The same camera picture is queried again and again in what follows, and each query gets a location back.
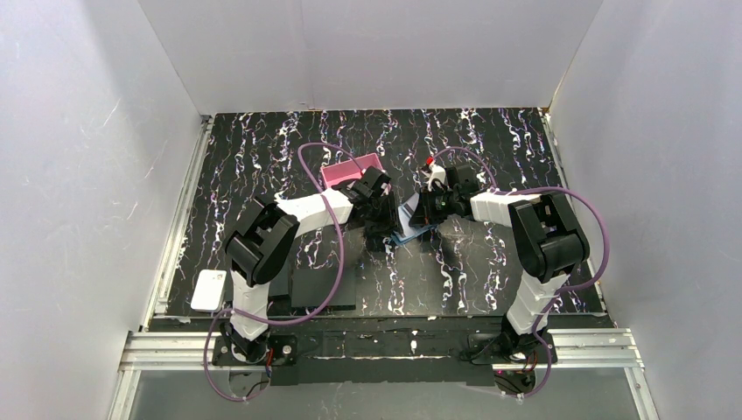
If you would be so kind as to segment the blue leather card holder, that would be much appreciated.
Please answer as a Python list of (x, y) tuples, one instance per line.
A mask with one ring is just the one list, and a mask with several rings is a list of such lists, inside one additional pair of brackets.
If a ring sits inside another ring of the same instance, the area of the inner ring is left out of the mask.
[(435, 225), (426, 225), (423, 227), (412, 227), (410, 225), (411, 216), (417, 208), (418, 201), (419, 194), (416, 192), (397, 208), (399, 227), (391, 234), (391, 238), (398, 246), (414, 240), (435, 227)]

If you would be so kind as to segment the pink plastic tray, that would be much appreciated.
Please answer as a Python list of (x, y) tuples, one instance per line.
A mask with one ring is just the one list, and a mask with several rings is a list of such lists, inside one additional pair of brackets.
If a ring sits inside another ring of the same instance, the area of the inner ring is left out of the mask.
[(355, 160), (349, 159), (337, 164), (330, 164), (320, 169), (321, 177), (327, 189), (336, 186), (342, 181), (359, 179), (368, 167), (375, 167), (383, 171), (382, 162), (376, 153), (370, 153)]

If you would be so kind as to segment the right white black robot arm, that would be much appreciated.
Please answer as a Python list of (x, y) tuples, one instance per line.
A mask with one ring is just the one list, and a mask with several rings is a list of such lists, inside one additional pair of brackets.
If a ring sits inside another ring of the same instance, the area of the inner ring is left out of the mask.
[(488, 192), (470, 167), (443, 167), (432, 159), (423, 171), (428, 179), (418, 193), (410, 227), (435, 226), (451, 215), (509, 227), (523, 269), (500, 333), (477, 345), (470, 360), (530, 353), (539, 344), (537, 334), (546, 330), (550, 300), (590, 254), (589, 242), (566, 194), (560, 190), (509, 195)]

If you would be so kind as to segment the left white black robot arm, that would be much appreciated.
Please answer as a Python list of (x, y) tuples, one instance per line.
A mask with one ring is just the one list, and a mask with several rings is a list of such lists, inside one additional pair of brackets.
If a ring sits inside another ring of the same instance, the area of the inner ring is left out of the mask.
[(238, 361), (257, 364), (268, 354), (270, 282), (283, 269), (294, 240), (313, 230), (345, 225), (389, 235), (399, 225), (389, 183), (386, 172), (368, 167), (358, 178), (323, 192), (281, 202), (259, 196), (248, 203), (224, 243), (233, 313), (220, 325), (220, 333)]

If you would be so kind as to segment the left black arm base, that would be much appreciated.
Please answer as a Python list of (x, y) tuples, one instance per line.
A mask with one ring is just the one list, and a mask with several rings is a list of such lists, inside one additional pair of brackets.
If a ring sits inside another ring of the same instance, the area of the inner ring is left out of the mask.
[(296, 363), (298, 339), (293, 335), (263, 335), (249, 341), (235, 335), (217, 337), (211, 362), (214, 366), (292, 366)]

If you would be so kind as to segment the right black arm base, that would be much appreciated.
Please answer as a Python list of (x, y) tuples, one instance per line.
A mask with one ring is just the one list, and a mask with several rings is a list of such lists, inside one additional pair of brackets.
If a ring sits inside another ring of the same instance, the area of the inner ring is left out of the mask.
[(546, 363), (548, 356), (557, 362), (556, 345), (552, 336), (545, 332), (543, 344), (533, 334), (517, 335), (510, 339), (505, 334), (474, 333), (466, 338), (465, 349), (459, 354), (462, 361), (475, 365), (510, 364), (523, 368), (534, 362)]

